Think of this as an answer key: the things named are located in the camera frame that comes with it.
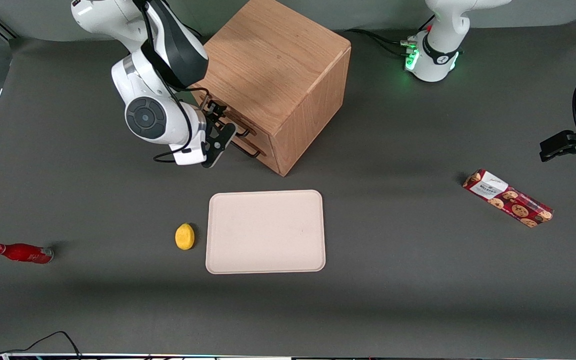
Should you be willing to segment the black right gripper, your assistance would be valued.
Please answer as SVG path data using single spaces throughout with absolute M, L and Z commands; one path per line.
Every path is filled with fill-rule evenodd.
M 220 120 L 226 116 L 228 105 L 215 100 L 204 100 L 201 104 L 201 113 L 205 118 L 206 143 L 212 146 L 219 134 L 238 134 L 238 128 L 232 121 Z

